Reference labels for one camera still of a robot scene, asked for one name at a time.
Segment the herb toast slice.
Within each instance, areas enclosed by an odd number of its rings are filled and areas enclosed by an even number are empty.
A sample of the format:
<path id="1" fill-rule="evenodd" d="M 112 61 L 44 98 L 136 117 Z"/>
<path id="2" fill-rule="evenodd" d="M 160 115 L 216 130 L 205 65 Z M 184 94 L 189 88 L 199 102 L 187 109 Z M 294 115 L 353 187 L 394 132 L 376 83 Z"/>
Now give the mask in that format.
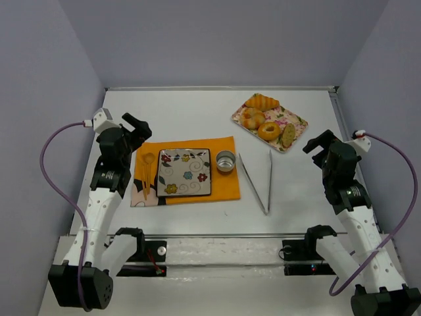
<path id="1" fill-rule="evenodd" d="M 292 123 L 289 123 L 285 126 L 284 131 L 281 137 L 281 143 L 283 147 L 289 147 L 295 137 L 295 126 Z"/>

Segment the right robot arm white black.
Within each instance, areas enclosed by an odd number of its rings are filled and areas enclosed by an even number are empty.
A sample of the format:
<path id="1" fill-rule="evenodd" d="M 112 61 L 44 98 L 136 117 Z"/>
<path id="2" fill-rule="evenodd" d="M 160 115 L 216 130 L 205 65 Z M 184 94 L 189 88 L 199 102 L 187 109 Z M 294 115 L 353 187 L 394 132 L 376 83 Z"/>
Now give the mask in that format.
<path id="1" fill-rule="evenodd" d="M 420 290 L 407 285 L 394 266 L 385 245 L 408 219 L 403 219 L 385 238 L 380 236 L 371 199 L 365 187 L 355 179 L 362 153 L 368 152 L 374 135 L 354 132 L 348 142 L 339 140 L 331 130 L 308 141 L 303 151 L 317 147 L 312 157 L 322 171 L 322 184 L 329 204 L 345 228 L 352 252 L 348 252 L 327 225 L 308 228 L 304 243 L 310 254 L 319 255 L 334 271 L 336 278 L 329 294 L 334 297 L 352 286 L 351 309 L 354 315 L 413 315 L 420 307 Z"/>

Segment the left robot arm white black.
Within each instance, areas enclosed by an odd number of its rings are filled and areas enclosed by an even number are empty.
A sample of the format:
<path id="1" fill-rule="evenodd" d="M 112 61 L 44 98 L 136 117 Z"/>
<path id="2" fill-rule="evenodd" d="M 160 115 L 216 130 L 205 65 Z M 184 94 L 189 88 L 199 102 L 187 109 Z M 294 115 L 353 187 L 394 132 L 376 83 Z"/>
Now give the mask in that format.
<path id="1" fill-rule="evenodd" d="M 82 126 L 97 134 L 100 156 L 94 166 L 85 211 L 76 203 L 81 225 L 62 263 L 50 267 L 48 280 L 61 307 L 86 312 L 105 309 L 112 297 L 114 278 L 127 260 L 145 248 L 140 228 L 119 228 L 106 243 L 112 218 L 131 179 L 132 154 L 149 139 L 152 131 L 145 121 L 129 113 L 122 116 L 133 130 L 113 122 L 107 109 L 98 110 Z"/>

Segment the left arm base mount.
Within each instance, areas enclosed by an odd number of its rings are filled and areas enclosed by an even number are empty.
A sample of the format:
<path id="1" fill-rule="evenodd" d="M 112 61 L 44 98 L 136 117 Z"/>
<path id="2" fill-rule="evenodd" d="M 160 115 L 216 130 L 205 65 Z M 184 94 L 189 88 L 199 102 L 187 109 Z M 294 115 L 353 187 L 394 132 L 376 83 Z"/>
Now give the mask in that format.
<path id="1" fill-rule="evenodd" d="M 117 273 L 118 277 L 165 277 L 166 240 L 146 240 Z"/>

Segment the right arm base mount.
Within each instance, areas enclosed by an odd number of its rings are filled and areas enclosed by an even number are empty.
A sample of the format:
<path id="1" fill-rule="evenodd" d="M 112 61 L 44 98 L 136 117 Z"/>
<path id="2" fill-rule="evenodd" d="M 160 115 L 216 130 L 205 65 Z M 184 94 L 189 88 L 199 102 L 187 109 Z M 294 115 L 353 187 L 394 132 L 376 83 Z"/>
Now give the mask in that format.
<path id="1" fill-rule="evenodd" d="M 321 256 L 307 248 L 303 239 L 283 240 L 278 256 L 284 262 L 287 277 L 335 275 Z"/>

